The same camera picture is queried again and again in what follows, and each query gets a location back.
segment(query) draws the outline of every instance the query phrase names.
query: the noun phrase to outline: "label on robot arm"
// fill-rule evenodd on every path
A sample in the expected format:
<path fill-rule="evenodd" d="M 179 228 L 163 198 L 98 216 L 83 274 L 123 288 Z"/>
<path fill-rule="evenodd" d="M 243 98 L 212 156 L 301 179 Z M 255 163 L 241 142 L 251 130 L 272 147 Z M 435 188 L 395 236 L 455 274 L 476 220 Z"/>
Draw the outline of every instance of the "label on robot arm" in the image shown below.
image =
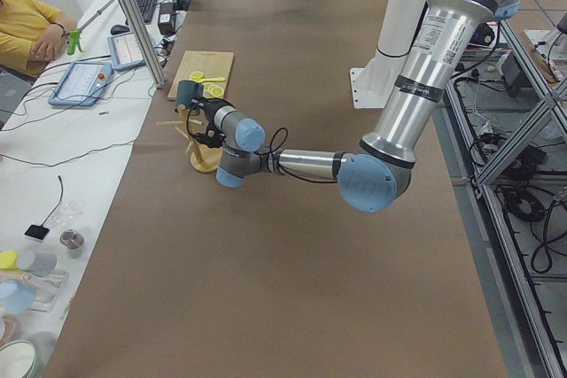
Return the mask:
<path fill-rule="evenodd" d="M 414 48 L 431 55 L 436 62 L 455 67 L 473 31 L 474 28 L 470 31 L 459 19 L 428 15 L 423 19 Z"/>

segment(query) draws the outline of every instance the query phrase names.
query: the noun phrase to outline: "person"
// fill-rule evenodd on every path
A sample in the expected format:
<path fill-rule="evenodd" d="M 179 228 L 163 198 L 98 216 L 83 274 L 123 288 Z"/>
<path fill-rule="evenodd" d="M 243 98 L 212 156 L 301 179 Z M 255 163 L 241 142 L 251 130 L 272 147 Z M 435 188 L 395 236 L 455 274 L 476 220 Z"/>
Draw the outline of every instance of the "person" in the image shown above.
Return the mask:
<path fill-rule="evenodd" d="M 0 0 L 0 65 L 37 78 L 77 21 L 38 0 Z"/>

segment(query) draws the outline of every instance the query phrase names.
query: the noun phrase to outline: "white bowl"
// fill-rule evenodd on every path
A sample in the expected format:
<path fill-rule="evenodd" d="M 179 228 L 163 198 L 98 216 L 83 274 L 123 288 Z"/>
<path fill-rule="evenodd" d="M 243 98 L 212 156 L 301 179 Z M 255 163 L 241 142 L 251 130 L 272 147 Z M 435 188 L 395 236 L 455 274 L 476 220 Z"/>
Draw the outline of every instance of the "white bowl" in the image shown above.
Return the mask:
<path fill-rule="evenodd" d="M 17 340 L 0 348 L 2 378 L 34 378 L 37 370 L 35 347 L 29 341 Z"/>

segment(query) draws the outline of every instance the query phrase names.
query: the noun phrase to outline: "white tabletop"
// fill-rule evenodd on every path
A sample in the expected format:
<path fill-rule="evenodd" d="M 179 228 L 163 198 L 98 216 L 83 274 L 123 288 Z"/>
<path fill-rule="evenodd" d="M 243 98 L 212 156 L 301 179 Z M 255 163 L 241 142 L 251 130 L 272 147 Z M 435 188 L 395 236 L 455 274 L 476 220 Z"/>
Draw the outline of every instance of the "white tabletop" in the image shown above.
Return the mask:
<path fill-rule="evenodd" d="M 95 0 L 79 25 L 107 1 Z M 157 16 L 155 13 L 154 21 L 147 26 L 156 44 L 162 37 L 156 25 Z M 50 66 L 108 55 L 110 27 L 124 22 L 124 15 L 115 2 L 83 31 L 83 53 L 77 51 L 71 57 L 64 54 Z M 47 70 L 35 86 L 57 82 L 65 70 L 66 66 Z M 23 102 L 49 88 L 54 86 L 34 90 Z M 7 157 L 0 161 L 0 251 L 52 252 L 58 257 L 57 269 L 68 272 L 50 312 L 27 311 L 17 316 L 21 325 L 19 337 L 32 341 L 39 341 L 38 335 L 48 336 L 52 341 L 58 337 L 128 163 L 131 143 L 144 122 L 153 91 L 153 80 L 145 66 L 114 73 L 103 99 L 86 109 L 55 109 L 47 103 L 51 93 L 47 90 L 37 99 L 26 102 L 27 113 L 12 115 L 0 132 L 0 155 L 51 165 L 30 165 Z M 24 113 L 23 102 L 16 114 Z M 102 151 L 66 162 L 94 150 Z M 50 233 L 43 242 L 37 242 L 24 236 L 24 232 L 31 224 L 41 224 L 57 204 L 58 176 L 63 182 L 63 199 L 45 224 Z M 70 251 L 59 242 L 61 233 L 69 228 L 84 237 L 85 243 L 78 251 Z"/>

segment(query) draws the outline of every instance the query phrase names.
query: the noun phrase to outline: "tablet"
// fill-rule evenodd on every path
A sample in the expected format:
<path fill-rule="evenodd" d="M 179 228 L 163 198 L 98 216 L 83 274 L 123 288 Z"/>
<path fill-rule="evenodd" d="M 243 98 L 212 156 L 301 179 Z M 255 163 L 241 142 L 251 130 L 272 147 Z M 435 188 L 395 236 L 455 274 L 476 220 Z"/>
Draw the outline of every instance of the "tablet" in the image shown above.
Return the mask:
<path fill-rule="evenodd" d="M 108 37 L 108 48 L 116 71 L 126 70 L 144 63 L 134 33 L 122 33 Z"/>
<path fill-rule="evenodd" d="M 48 102 L 55 106 L 92 106 L 104 93 L 112 74 L 113 66 L 106 62 L 74 61 Z"/>

